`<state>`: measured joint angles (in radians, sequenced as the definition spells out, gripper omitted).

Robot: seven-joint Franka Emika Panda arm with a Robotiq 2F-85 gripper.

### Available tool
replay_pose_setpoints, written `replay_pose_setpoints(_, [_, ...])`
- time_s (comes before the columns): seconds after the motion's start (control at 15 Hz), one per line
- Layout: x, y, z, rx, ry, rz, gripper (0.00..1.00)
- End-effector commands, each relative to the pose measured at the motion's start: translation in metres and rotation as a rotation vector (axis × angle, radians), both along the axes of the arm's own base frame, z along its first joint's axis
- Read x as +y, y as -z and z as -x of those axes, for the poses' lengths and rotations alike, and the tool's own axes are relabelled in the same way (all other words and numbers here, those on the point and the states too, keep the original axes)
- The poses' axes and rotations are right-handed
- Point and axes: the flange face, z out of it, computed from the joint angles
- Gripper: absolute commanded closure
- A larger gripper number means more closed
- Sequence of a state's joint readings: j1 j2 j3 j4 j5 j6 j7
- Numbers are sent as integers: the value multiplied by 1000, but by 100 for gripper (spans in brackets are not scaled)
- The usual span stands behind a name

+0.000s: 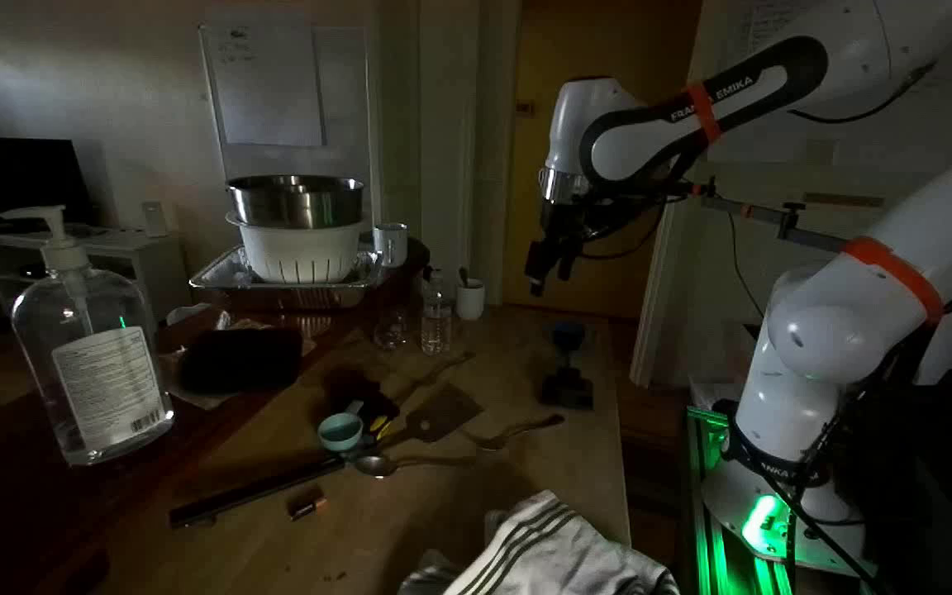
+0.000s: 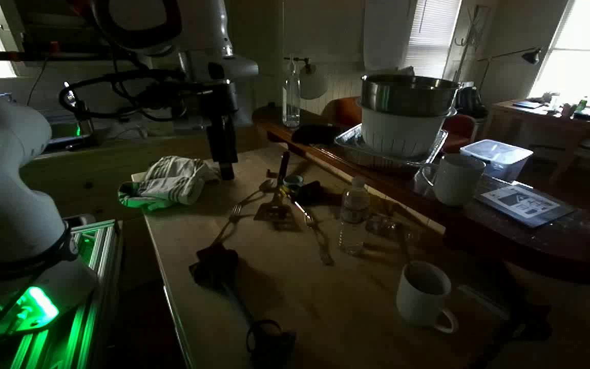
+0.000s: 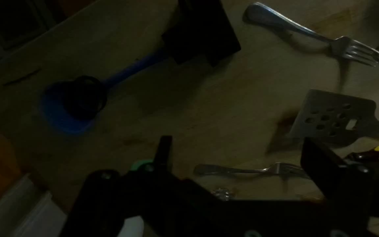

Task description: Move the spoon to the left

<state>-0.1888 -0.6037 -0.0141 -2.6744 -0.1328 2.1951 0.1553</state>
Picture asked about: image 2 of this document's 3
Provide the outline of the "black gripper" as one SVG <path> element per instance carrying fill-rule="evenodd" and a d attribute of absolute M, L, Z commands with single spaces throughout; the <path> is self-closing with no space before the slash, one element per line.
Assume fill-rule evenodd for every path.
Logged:
<path fill-rule="evenodd" d="M 207 73 L 211 80 L 207 89 L 201 92 L 201 104 L 207 127 L 207 141 L 211 151 L 214 162 L 220 167 L 220 177 L 223 181 L 233 179 L 233 164 L 238 162 L 236 151 L 236 126 L 233 118 L 238 114 L 236 107 L 236 90 L 229 78 L 223 73 L 222 65 L 209 65 Z"/>

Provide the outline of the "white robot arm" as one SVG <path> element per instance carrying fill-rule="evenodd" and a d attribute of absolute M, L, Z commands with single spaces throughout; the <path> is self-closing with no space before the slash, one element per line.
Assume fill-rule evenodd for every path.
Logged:
<path fill-rule="evenodd" d="M 177 53 L 181 67 L 113 73 L 111 84 L 146 78 L 136 112 L 169 110 L 207 122 L 207 139 L 222 177 L 233 177 L 236 83 L 259 73 L 233 53 L 225 0 L 69 0 L 108 46 L 141 53 Z M 35 110 L 0 99 L 0 262 L 27 262 L 66 245 L 68 229 L 51 198 L 27 186 L 21 169 L 44 154 L 49 122 Z"/>

